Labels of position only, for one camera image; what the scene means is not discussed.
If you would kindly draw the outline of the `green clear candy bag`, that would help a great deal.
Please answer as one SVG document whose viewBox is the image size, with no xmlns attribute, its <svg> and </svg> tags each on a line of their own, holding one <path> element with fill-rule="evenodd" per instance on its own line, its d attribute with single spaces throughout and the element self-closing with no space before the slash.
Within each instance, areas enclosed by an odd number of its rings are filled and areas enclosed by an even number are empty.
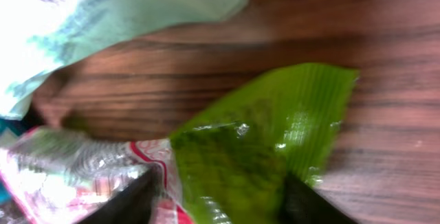
<svg viewBox="0 0 440 224">
<path fill-rule="evenodd" d="M 357 78 L 316 63 L 280 68 L 164 139 L 36 128 L 1 147 L 1 181 L 28 223 L 79 223 L 152 167 L 162 182 L 149 223 L 279 223 L 286 176 L 319 182 Z"/>
</svg>

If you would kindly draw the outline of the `blue Oreo cookie pack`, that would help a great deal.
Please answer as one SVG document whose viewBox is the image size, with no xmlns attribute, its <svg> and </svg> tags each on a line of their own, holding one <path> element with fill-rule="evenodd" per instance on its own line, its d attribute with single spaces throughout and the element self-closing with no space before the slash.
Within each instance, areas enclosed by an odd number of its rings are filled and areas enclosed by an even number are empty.
<svg viewBox="0 0 440 224">
<path fill-rule="evenodd" d="M 1 146 L 8 146 L 17 141 L 20 132 L 13 123 L 1 119 Z M 1 203 L 10 200 L 10 194 L 6 190 L 3 182 L 1 182 Z"/>
</svg>

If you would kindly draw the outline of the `teal white snack packet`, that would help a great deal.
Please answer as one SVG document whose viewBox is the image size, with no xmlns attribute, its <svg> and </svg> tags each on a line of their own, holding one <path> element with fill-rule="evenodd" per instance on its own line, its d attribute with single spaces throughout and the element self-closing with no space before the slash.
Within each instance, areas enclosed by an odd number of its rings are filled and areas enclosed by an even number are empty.
<svg viewBox="0 0 440 224">
<path fill-rule="evenodd" d="M 180 23 L 222 21 L 248 0 L 1 0 L 1 117 L 21 120 L 52 72 Z"/>
</svg>

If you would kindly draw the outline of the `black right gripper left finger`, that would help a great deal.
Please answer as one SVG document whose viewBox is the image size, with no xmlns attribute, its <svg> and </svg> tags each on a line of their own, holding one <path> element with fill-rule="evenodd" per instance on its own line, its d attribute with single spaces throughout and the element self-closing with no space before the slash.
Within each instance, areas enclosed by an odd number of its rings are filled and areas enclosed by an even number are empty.
<svg viewBox="0 0 440 224">
<path fill-rule="evenodd" d="M 161 182 L 160 168 L 148 169 L 79 224 L 148 224 Z"/>
</svg>

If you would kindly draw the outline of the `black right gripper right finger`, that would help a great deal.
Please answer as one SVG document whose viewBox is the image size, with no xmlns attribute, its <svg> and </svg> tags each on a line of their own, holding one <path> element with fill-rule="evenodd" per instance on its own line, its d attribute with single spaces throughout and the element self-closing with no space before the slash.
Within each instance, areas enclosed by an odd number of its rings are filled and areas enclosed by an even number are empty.
<svg viewBox="0 0 440 224">
<path fill-rule="evenodd" d="M 285 178 L 278 222 L 282 224 L 358 224 L 292 173 Z"/>
</svg>

